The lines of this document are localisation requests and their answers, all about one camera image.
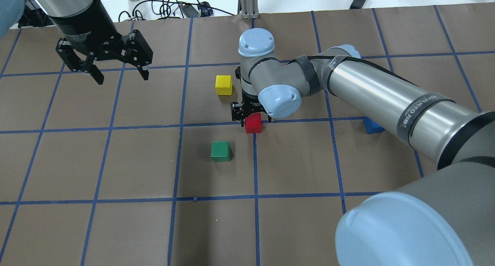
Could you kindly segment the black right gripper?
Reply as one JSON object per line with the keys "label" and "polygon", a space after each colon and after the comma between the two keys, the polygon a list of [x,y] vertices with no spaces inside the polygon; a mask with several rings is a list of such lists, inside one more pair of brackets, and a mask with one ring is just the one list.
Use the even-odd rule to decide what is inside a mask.
{"label": "black right gripper", "polygon": [[242,78],[241,68],[236,67],[235,76],[241,84],[242,101],[230,103],[230,117],[232,121],[245,121],[249,116],[255,113],[265,113],[265,108],[258,100],[258,96],[252,95],[244,90],[242,86],[244,79]]}

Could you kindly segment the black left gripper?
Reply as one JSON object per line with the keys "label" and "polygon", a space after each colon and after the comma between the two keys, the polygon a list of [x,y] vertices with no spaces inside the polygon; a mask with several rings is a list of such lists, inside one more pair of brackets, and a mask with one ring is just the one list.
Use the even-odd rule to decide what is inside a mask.
{"label": "black left gripper", "polygon": [[89,74],[98,85],[104,75],[94,61],[120,60],[135,66],[144,79],[150,77],[148,65],[153,51],[140,31],[122,35],[102,5],[91,5],[69,17],[56,17],[55,26],[62,32],[55,51],[73,72]]}

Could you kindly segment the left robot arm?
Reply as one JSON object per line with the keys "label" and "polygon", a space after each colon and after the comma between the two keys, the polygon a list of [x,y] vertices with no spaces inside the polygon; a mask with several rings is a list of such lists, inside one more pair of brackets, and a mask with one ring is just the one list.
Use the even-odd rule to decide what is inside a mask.
{"label": "left robot arm", "polygon": [[[28,0],[1,0],[1,36],[19,21]],[[118,33],[101,0],[35,0],[63,37],[55,51],[72,72],[84,72],[101,85],[95,61],[118,60],[137,68],[144,80],[153,51],[139,30]]]}

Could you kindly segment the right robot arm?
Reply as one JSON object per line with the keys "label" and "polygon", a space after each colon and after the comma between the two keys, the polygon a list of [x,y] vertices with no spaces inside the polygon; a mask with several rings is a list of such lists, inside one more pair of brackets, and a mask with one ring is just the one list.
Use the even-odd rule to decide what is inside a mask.
{"label": "right robot arm", "polygon": [[341,266],[493,266],[495,116],[476,113],[363,60],[351,45],[281,65],[273,35],[240,36],[242,102],[233,121],[295,113],[321,90],[361,111],[367,133],[384,130],[437,164],[437,172],[366,199],[336,228]]}

